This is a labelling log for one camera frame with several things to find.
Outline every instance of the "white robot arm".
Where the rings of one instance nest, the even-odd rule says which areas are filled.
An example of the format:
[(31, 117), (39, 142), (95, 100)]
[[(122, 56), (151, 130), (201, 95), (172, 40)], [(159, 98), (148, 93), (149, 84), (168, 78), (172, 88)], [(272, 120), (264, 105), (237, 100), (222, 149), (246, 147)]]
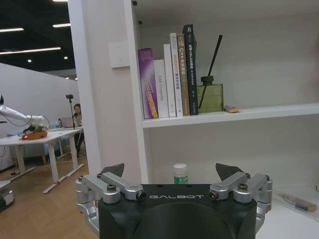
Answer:
[(25, 116), (21, 114), (18, 111), (15, 111), (13, 109), (10, 109), (9, 107), (6, 107), (3, 105), (3, 97), (0, 94), (0, 116), (5, 116), (8, 118), (13, 118), (13, 119), (19, 119), (24, 121), (25, 123), (28, 124), (40, 124), (41, 122), (44, 122), (44, 117), (43, 116)]

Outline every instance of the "ceiling light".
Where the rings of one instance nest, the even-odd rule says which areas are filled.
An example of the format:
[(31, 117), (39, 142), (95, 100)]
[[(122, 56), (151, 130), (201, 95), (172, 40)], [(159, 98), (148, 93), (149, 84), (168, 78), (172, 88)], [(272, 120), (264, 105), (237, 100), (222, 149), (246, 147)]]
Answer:
[(0, 32), (8, 32), (8, 31), (23, 31), (23, 28), (9, 28), (9, 29), (0, 29)]
[(57, 28), (57, 27), (66, 27), (66, 26), (71, 26), (70, 23), (64, 23), (64, 24), (54, 24), (52, 25), (53, 27)]
[(40, 48), (40, 49), (24, 50), (24, 51), (3, 51), (3, 52), (0, 52), (0, 55), (28, 53), (28, 52), (37, 52), (37, 51), (53, 51), (53, 50), (61, 50), (61, 47)]

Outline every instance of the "green glass bottle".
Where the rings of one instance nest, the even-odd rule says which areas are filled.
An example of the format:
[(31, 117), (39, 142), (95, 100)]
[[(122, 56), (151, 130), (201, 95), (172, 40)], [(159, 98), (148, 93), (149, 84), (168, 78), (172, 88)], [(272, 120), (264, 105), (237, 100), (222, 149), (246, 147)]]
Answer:
[(208, 113), (223, 111), (223, 84), (213, 84), (213, 76), (203, 76), (200, 79), (203, 85), (197, 86), (198, 112)]

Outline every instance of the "small bottle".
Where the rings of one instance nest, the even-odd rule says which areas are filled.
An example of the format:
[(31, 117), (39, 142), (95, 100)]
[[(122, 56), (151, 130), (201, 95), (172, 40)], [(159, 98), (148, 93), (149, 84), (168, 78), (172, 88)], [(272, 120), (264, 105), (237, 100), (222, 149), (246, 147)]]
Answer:
[(188, 184), (187, 165), (184, 163), (174, 164), (175, 184)]

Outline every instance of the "reed diffuser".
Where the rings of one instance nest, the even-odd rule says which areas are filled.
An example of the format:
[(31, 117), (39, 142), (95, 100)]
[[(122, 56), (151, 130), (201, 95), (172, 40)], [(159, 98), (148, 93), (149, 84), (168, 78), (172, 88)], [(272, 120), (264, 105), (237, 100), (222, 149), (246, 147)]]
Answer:
[(208, 75), (202, 76), (200, 78), (203, 83), (202, 86), (197, 86), (197, 99), (199, 102), (198, 112), (208, 113), (208, 112), (219, 112), (224, 109), (224, 94), (223, 94), (223, 84), (213, 84), (214, 76), (211, 76), (211, 71), (213, 69), (218, 49), (221, 43), (223, 35), (219, 35), (217, 45), (214, 51), (213, 59), (211, 61)]

